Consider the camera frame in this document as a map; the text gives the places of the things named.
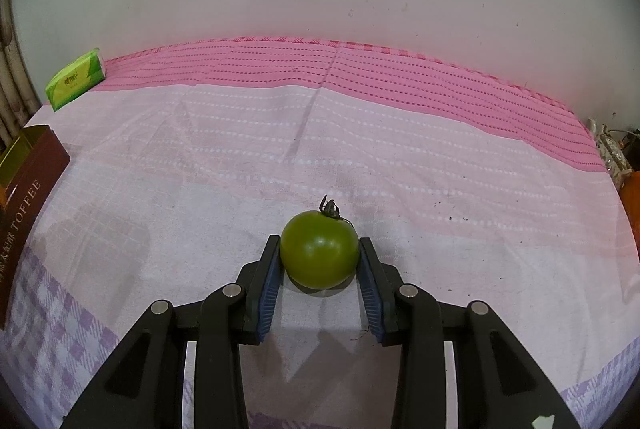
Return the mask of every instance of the ribbed blue rubber pad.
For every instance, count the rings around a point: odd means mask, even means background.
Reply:
[[[381,343],[384,334],[382,324],[382,299],[378,294],[373,273],[362,247],[360,247],[360,262],[358,263],[358,283],[364,303],[364,310],[369,320],[369,331],[376,336],[376,340]]]
[[[271,259],[267,277],[264,280],[264,288],[262,289],[262,294],[260,294],[260,302],[258,303],[258,338],[260,342],[263,342],[271,329],[271,320],[276,308],[281,276],[282,263],[280,262],[280,253],[276,252]]]

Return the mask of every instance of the green tissue packet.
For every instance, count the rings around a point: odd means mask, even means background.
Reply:
[[[105,78],[104,63],[96,48],[65,66],[44,88],[53,111],[73,101]]]

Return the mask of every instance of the purple gingham fabric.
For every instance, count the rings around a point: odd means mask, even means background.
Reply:
[[[118,343],[26,249],[14,282],[10,317],[0,332],[0,371],[40,429],[58,428]],[[640,337],[599,374],[561,395],[583,429],[598,429],[640,369]],[[184,388],[184,426],[193,426],[193,383]],[[249,413],[252,429],[332,429]]]

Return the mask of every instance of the pink stripe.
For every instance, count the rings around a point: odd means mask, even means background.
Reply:
[[[527,88],[406,50],[304,38],[204,40],[107,62],[95,90],[173,84],[298,85],[460,120],[520,139],[572,167],[604,171],[593,140],[563,104]]]

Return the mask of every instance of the tomato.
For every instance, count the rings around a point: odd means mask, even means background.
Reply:
[[[289,220],[280,237],[280,258],[289,277],[316,290],[339,285],[355,271],[360,250],[353,225],[340,218],[333,200],[319,211]]]

